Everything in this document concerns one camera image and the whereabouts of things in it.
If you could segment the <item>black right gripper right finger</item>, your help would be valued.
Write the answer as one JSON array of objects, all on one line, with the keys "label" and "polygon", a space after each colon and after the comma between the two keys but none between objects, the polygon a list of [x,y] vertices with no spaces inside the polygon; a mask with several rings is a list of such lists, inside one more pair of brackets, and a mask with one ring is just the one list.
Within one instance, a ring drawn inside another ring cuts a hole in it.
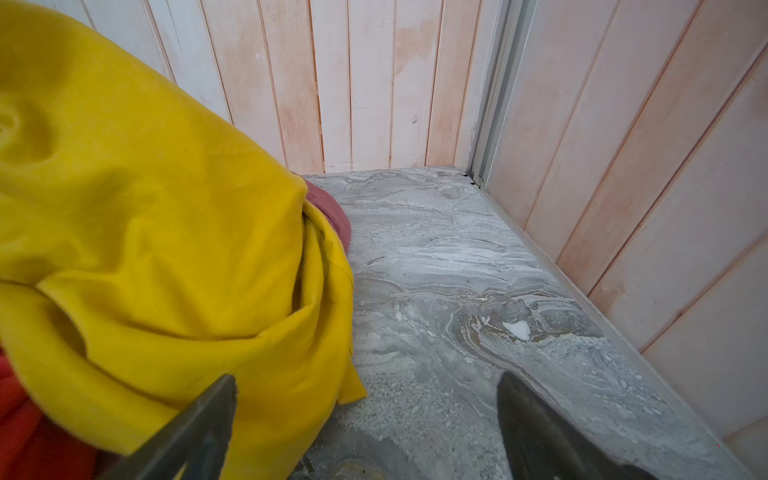
[{"label": "black right gripper right finger", "polygon": [[497,413],[515,479],[654,477],[638,466],[613,459],[509,371],[497,385]]}]

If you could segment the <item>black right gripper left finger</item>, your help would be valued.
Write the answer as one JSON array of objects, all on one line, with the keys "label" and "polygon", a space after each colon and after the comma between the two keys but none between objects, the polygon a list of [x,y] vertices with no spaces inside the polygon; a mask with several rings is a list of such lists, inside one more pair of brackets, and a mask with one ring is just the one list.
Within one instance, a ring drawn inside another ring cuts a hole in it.
[{"label": "black right gripper left finger", "polygon": [[233,433],[235,378],[225,374],[104,479],[218,479]]}]

